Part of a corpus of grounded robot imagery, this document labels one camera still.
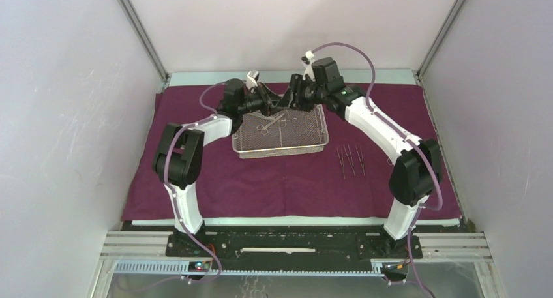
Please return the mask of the steel surgical scissors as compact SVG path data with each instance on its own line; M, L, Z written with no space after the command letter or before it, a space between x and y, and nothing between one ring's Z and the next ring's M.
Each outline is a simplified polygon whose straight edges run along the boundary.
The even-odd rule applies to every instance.
M261 132L261 134L266 135L269 133L269 129L274 124L280 124L284 122L286 126L288 123L295 124L298 118L291 114L290 111L284 110L283 112L278 112L276 115L262 115L261 113L253 113L253 117L261 119L262 123L257 124L256 130Z

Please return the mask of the metal mesh instrument tray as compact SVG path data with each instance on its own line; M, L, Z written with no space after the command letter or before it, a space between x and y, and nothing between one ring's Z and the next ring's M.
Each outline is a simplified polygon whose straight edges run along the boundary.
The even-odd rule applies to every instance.
M241 159L302 155L324 150L329 133L322 106L310 112L288 110L298 120L295 124L274 124L266 135L256 130L262 120L249 113L232 137L232 148Z

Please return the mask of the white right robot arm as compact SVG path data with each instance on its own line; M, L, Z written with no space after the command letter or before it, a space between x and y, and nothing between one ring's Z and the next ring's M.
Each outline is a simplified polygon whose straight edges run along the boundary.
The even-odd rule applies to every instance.
M436 140L422 140L392 120L371 99L368 89L346 85L330 57L302 58L305 70L294 74L278 105L309 111L322 104L372 140L393 164L389 188L394 197L379 240L383 255L395 258L406 247L404 237L418 210L433 190L439 189L441 154Z

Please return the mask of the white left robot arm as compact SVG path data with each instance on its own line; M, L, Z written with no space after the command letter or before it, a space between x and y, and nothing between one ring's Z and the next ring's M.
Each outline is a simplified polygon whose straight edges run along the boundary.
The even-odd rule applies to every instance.
M258 112L269 117L283 110L278 104L280 96L258 78L253 70L245 80L224 81L222 100L212 115L189 124L168 123L158 143L153 170L170 195L176 229L186 233L181 248L189 256L199 256L206 248L205 237L198 234L203 217L196 196L204 146L235 134L246 114Z

